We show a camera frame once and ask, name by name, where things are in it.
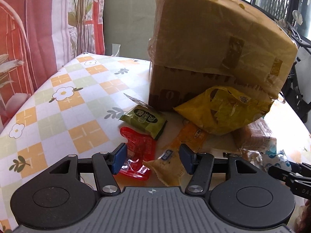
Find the clear bread pack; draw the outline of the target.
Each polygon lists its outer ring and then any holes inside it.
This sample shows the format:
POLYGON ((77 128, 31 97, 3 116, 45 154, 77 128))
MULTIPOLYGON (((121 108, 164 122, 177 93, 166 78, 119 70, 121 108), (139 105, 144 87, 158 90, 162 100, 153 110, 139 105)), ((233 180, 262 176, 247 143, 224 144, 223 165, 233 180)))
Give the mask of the clear bread pack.
POLYGON ((232 136, 242 157, 261 170, 267 172, 271 166, 292 170, 285 152, 277 148, 277 138, 263 118, 233 131, 232 136))

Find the pale yellow snack packet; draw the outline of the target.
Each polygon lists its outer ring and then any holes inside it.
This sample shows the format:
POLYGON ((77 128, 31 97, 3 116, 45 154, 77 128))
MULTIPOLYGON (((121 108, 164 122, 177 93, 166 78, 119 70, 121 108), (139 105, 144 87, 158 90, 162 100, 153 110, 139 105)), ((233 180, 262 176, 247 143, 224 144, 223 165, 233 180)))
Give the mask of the pale yellow snack packet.
POLYGON ((178 150, 167 149, 159 158, 143 162, 143 165, 152 170, 164 185, 182 185, 186 170, 179 158, 178 150))

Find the orange snack packet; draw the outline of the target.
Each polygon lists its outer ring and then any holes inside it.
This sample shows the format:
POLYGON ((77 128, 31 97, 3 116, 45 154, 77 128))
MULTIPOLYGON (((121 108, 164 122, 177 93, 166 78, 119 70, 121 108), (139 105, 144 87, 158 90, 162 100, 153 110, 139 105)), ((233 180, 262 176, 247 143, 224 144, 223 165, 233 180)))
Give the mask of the orange snack packet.
POLYGON ((170 149, 178 151, 181 144, 186 144, 190 149, 197 153, 202 149, 204 142, 209 138, 209 134, 198 128, 193 123, 188 123, 180 130, 177 137, 169 144, 165 145, 163 150, 170 149))

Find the brown cardboard box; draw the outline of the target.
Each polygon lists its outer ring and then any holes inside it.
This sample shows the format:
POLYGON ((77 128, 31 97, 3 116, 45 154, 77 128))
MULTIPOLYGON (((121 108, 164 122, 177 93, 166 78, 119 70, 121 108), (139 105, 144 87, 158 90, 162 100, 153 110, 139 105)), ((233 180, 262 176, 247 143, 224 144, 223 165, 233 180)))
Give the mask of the brown cardboard box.
POLYGON ((156 0, 149 41, 149 104, 174 107, 212 86, 276 99, 297 46, 270 18, 241 0, 156 0))

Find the white floor bin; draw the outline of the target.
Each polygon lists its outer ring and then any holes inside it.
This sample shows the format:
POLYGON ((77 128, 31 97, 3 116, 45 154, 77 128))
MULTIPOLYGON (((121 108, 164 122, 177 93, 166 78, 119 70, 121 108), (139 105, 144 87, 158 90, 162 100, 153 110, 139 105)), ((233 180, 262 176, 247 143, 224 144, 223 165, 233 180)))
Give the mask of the white floor bin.
POLYGON ((120 44, 112 44, 112 54, 111 54, 111 56, 119 57, 120 56, 120 49, 121 49, 121 45, 120 44))

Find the green snack packet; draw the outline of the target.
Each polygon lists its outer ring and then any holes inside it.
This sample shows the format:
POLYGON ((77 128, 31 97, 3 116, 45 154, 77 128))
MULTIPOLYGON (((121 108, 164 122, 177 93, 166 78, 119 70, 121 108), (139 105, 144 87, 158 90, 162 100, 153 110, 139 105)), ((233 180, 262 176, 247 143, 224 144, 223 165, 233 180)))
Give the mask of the green snack packet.
POLYGON ((137 105, 120 117, 120 120, 158 140, 167 123, 162 113, 137 105))

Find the floral checkered tablecloth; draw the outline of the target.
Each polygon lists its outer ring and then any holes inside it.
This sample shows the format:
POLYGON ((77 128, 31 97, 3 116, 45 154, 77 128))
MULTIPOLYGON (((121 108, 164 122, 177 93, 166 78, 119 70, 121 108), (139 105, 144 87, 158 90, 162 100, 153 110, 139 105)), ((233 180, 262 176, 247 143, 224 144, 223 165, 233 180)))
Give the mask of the floral checkered tablecloth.
MULTIPOLYGON (((12 232, 17 223, 10 198, 21 185, 68 154, 91 158, 113 151, 127 139, 121 127, 131 125, 120 117, 136 104, 126 95, 148 101, 148 61, 83 54, 49 78, 13 116, 1 132, 1 231, 12 232)), ((155 159, 189 121, 177 113, 156 141, 155 159)), ((292 162, 310 163, 310 134, 292 108, 276 100, 264 117, 277 138, 277 148, 292 162)), ((222 157, 238 147, 231 134, 210 135, 200 152, 222 157)))

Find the red transparent snack packet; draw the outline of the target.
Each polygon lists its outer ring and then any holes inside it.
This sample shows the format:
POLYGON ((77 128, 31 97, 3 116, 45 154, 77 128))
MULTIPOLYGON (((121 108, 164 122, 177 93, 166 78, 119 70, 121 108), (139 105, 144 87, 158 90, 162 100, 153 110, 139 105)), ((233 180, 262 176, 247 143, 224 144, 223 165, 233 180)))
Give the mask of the red transparent snack packet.
POLYGON ((138 133, 129 127, 121 127, 120 135, 128 140, 128 155, 119 174, 135 180, 148 180, 151 170, 143 163, 155 159, 156 141, 150 135, 138 133))

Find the yellow snack bag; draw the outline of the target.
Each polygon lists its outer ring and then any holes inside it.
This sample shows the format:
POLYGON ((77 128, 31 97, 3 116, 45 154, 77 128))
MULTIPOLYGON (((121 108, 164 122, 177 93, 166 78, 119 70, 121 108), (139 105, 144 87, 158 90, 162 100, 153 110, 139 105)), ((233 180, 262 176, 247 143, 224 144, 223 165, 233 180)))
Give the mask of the yellow snack bag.
POLYGON ((257 100, 226 86, 213 86, 174 110, 200 129, 225 135, 258 120, 270 111, 273 100, 257 100))

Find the black exercise bike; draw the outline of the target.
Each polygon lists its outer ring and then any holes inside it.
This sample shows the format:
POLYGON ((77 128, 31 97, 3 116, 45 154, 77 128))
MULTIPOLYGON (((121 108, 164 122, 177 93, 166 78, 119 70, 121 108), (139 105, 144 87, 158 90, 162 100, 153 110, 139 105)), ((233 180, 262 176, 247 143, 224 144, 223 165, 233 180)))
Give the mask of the black exercise bike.
MULTIPOLYGON (((302 47, 310 54, 310 44, 304 43, 297 31, 296 25, 303 23, 303 16, 298 10, 292 12, 293 22, 286 22, 288 36, 297 44, 298 48, 302 47)), ((288 102, 291 108, 295 111, 301 121, 306 124, 308 121, 308 113, 310 112, 310 102, 304 100, 304 95, 299 88, 296 65, 301 62, 299 56, 293 62, 292 68, 287 76, 287 79, 282 87, 281 94, 284 100, 288 102)))

